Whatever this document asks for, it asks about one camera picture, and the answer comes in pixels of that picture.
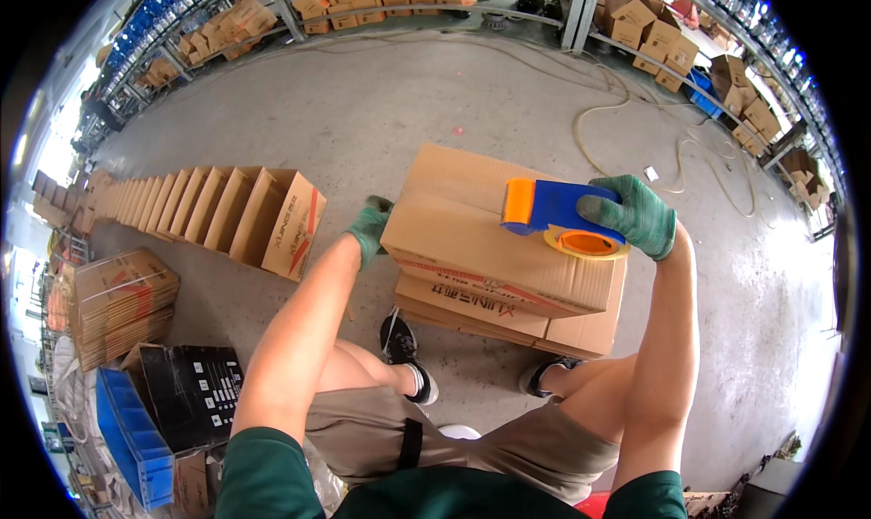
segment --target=blue plastic bin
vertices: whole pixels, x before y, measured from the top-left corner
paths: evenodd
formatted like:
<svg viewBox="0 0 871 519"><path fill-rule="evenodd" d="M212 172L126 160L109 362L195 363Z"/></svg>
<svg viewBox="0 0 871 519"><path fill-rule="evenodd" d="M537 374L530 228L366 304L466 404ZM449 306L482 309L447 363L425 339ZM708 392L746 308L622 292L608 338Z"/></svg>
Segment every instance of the blue plastic bin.
<svg viewBox="0 0 871 519"><path fill-rule="evenodd" d="M703 89L714 99L719 101L719 96L717 95L716 90L713 89L711 79L708 78L704 73L696 69L690 69L690 74L687 75L686 78L690 79L695 84L698 84L699 88ZM692 89L688 84L684 84L684 90L686 90L686 96L690 98L690 103L695 103L696 106L704 111L707 116L716 120L721 114L723 114L722 109L708 101L705 96L702 96L698 91Z"/></svg>
<svg viewBox="0 0 871 519"><path fill-rule="evenodd" d="M146 511L172 503L174 458L127 372L97 371L97 425Z"/></svg>

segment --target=sneaker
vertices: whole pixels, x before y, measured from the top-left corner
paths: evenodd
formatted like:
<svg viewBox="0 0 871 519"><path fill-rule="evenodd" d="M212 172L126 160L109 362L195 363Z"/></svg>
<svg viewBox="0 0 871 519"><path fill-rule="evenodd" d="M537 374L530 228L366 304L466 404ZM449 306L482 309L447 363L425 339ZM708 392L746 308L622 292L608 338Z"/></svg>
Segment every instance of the sneaker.
<svg viewBox="0 0 871 519"><path fill-rule="evenodd" d="M399 318L399 307L394 307L382 323L382 358L391 366L405 364L415 376L417 394L405 395L410 401L428 406L438 398L438 385L421 363L417 361L417 339L405 321Z"/></svg>
<svg viewBox="0 0 871 519"><path fill-rule="evenodd" d="M546 390L542 390L539 386L541 382L542 375L547 369L551 366L561 366L564 369L571 370L573 367L577 367L581 364L579 359L573 359L568 356L555 356L550 361L546 361L543 364L538 366L533 366L530 369L526 370L523 375L520 376L519 387L520 392L524 394L530 394L532 396L537 396L539 398L547 398L553 393L550 393Z"/></svg>

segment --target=hand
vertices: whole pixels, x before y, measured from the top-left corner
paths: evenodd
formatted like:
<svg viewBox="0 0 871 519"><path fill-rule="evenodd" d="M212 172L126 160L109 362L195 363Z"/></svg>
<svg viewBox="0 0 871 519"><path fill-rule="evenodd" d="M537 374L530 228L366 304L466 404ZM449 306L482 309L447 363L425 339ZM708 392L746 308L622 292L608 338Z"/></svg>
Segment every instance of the hand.
<svg viewBox="0 0 871 519"><path fill-rule="evenodd" d="M623 198L623 203L616 204L598 196L581 196L576 205L577 214L618 231L655 262L668 256L674 246L678 222L674 209L634 175L594 178L590 184L615 191Z"/></svg>
<svg viewBox="0 0 871 519"><path fill-rule="evenodd" d="M360 242L361 271L376 254L387 254L381 246L381 235L392 210L393 202L389 199L369 196L366 198L366 207L357 215L357 220L345 230Z"/></svg>

